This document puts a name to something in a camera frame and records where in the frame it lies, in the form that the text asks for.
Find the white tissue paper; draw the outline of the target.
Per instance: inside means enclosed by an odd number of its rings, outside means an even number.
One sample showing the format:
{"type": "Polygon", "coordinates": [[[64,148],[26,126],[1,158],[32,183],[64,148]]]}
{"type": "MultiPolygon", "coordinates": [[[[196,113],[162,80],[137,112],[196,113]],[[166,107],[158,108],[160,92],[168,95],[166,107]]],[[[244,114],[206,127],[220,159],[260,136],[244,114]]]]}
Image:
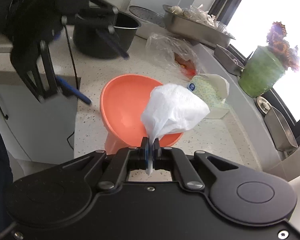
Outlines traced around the white tissue paper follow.
{"type": "Polygon", "coordinates": [[[208,105],[187,88],[166,84],[155,87],[141,115],[149,146],[167,134],[193,129],[208,114],[208,105]]]}

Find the orange footed ceramic bowl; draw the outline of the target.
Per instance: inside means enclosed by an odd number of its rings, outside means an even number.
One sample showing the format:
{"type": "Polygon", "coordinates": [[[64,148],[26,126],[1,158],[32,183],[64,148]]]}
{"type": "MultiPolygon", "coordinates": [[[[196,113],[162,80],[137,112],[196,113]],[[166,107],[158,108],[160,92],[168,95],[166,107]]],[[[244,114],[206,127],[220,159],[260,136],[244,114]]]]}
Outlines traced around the orange footed ceramic bowl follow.
{"type": "Polygon", "coordinates": [[[141,122],[151,91],[162,83],[142,75],[125,74],[111,79],[100,96],[101,118],[108,135],[104,148],[108,155],[121,148],[141,145],[147,136],[141,122]]]}

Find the black cooker inner pot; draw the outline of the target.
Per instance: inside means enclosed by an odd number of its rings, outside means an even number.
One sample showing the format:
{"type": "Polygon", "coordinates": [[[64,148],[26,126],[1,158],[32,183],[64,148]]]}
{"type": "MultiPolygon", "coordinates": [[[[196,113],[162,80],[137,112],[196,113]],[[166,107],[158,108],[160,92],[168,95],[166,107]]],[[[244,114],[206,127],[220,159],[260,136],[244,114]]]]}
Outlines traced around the black cooker inner pot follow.
{"type": "Polygon", "coordinates": [[[76,48],[97,59],[129,59],[128,50],[141,23],[127,13],[119,12],[113,27],[96,29],[87,25],[74,26],[73,42],[76,48]]]}

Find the round mesh strainer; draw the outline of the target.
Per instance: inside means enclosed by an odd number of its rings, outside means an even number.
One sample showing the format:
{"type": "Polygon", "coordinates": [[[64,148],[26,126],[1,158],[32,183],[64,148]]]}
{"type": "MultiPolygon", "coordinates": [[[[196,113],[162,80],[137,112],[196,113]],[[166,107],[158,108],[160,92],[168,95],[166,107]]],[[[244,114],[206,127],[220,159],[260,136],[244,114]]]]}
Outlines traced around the round mesh strainer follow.
{"type": "Polygon", "coordinates": [[[156,24],[162,28],[165,27],[163,17],[149,9],[146,9],[146,8],[143,8],[140,6],[136,6],[136,5],[130,5],[129,12],[132,15],[136,16],[137,18],[139,18],[145,22],[150,22],[150,23],[156,24]]]}

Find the clear plastic bag with scraps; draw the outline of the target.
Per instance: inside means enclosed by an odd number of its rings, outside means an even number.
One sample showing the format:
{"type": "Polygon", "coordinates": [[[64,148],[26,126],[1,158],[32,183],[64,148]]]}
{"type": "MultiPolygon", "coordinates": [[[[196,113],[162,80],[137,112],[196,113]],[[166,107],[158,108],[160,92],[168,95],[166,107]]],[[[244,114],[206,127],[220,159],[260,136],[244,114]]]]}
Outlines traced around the clear plastic bag with scraps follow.
{"type": "Polygon", "coordinates": [[[152,64],[185,81],[202,70],[200,59],[189,42],[172,36],[151,33],[145,55],[152,64]]]}

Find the large steel tray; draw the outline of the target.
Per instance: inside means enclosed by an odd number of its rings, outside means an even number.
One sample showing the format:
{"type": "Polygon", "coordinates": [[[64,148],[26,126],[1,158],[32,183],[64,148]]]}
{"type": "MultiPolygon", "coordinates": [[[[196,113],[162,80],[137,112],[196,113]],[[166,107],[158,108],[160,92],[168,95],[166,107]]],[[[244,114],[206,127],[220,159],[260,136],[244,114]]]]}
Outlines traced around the large steel tray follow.
{"type": "Polygon", "coordinates": [[[170,5],[164,4],[162,7],[165,11],[164,24],[170,33],[189,38],[213,48],[217,45],[228,48],[230,41],[235,39],[207,25],[172,13],[170,5]]]}

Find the patterned tissue pack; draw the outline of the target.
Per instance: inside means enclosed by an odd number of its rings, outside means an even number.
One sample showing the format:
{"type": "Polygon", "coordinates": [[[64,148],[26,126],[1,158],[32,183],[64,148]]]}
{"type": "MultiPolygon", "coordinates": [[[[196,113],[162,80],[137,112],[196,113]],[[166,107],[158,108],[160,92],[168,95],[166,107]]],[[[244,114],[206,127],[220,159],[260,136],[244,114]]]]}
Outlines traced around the patterned tissue pack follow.
{"type": "Polygon", "coordinates": [[[229,111],[226,99],[229,96],[230,84],[217,74],[195,75],[187,85],[188,90],[201,98],[209,107],[206,119],[221,119],[229,111]]]}

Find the small steel tray on sill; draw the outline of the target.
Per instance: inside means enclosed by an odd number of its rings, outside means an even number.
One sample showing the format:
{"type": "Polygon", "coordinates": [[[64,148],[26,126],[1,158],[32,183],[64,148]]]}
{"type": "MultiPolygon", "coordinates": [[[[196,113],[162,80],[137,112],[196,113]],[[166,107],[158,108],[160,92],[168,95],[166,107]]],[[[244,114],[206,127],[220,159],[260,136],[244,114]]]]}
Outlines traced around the small steel tray on sill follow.
{"type": "Polygon", "coordinates": [[[217,45],[213,55],[228,73],[241,76],[244,65],[230,51],[217,45]]]}

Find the round metal lid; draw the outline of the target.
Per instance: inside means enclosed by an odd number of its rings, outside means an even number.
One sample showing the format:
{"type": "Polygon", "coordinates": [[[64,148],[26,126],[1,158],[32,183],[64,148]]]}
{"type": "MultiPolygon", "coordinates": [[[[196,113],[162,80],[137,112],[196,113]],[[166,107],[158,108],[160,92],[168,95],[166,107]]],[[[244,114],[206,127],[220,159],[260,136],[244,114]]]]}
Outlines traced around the round metal lid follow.
{"type": "Polygon", "coordinates": [[[263,114],[266,115],[269,110],[271,109],[271,104],[262,96],[258,96],[255,99],[256,106],[258,110],[263,114]]]}

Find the steel tray right on sill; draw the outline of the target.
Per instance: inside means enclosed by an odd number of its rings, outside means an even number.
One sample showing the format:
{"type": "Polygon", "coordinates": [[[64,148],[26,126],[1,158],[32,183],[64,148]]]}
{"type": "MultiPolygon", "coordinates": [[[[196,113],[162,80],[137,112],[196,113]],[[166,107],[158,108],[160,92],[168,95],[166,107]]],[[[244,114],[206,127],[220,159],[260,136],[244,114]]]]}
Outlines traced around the steel tray right on sill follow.
{"type": "Polygon", "coordinates": [[[289,152],[298,148],[298,143],[282,113],[271,107],[264,116],[264,122],[278,151],[289,152]]]}

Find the green textured flower vase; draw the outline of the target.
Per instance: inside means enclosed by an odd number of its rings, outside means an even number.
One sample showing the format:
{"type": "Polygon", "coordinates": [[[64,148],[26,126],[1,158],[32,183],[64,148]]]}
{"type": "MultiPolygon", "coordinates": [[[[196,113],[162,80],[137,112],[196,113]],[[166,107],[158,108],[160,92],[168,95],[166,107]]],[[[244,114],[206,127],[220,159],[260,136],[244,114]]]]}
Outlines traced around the green textured flower vase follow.
{"type": "Polygon", "coordinates": [[[270,90],[285,73],[285,68],[267,47],[258,46],[238,80],[241,89],[251,98],[270,90]]]}

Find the dried orange flowers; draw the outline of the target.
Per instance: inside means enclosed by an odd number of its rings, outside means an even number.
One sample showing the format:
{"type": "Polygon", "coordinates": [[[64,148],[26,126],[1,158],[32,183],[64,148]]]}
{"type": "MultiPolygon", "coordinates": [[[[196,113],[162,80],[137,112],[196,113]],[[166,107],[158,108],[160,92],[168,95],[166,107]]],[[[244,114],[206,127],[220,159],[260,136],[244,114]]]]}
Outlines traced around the dried orange flowers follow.
{"type": "Polygon", "coordinates": [[[285,39],[287,31],[285,25],[281,22],[274,22],[267,34],[267,48],[281,62],[283,67],[293,71],[299,69],[298,46],[294,48],[290,46],[285,39]]]}

